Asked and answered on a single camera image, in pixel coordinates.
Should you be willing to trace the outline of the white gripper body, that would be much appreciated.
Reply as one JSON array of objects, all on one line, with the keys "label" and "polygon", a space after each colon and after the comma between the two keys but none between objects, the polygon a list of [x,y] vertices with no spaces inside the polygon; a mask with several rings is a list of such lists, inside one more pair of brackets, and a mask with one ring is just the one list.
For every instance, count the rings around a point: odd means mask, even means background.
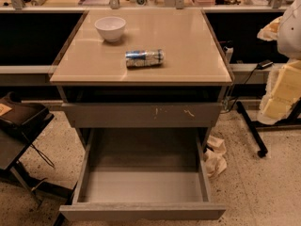
[{"label": "white gripper body", "polygon": [[257,34],[257,38],[260,40],[277,40],[277,32],[282,17],[279,16],[274,19],[272,22],[267,24],[264,28],[262,28]]}]

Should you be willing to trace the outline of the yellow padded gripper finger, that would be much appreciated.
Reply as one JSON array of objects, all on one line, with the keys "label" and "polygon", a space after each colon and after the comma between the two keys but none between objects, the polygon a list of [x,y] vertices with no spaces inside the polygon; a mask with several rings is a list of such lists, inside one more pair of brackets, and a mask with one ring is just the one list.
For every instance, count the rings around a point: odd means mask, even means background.
[{"label": "yellow padded gripper finger", "polygon": [[301,98],[301,61],[290,59],[269,72],[265,95],[261,99],[257,120],[273,125],[288,116]]}]

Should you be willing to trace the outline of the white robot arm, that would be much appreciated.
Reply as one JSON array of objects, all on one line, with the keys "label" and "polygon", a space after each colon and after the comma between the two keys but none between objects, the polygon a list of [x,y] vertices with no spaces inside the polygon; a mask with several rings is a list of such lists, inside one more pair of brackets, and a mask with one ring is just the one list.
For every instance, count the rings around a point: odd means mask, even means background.
[{"label": "white robot arm", "polygon": [[258,33],[261,40],[275,40],[277,50],[289,60],[269,72],[257,120],[272,125],[288,115],[301,98],[301,0],[294,0],[281,17]]}]

